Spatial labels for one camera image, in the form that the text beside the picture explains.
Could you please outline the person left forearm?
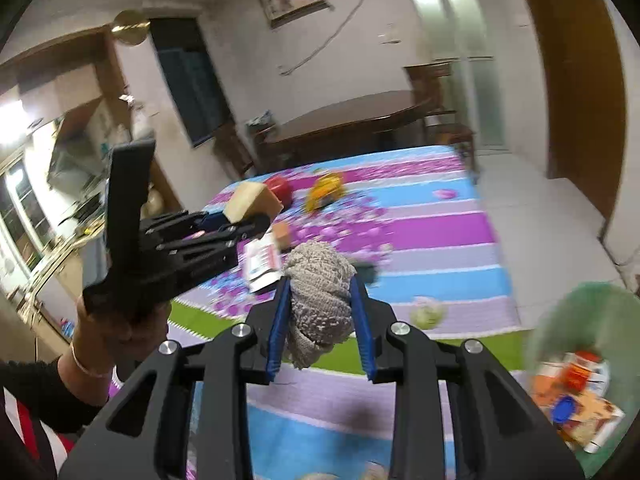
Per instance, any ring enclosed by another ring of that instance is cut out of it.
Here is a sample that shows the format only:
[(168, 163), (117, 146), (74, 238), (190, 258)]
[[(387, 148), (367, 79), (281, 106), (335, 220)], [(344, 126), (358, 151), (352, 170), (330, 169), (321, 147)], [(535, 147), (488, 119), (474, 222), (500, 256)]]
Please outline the person left forearm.
[(107, 402), (112, 375), (87, 374), (71, 353), (50, 363), (2, 361), (1, 409), (8, 390), (35, 420), (75, 441)]

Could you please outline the person left hand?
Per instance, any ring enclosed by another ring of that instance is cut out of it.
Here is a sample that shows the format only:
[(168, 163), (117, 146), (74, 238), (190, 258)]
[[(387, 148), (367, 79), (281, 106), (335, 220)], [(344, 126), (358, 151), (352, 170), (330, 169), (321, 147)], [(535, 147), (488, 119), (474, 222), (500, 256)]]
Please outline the person left hand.
[(117, 312), (88, 314), (79, 298), (72, 356), (84, 370), (100, 376), (119, 363), (142, 362), (166, 340), (170, 314), (171, 304), (164, 302), (142, 322), (130, 324)]

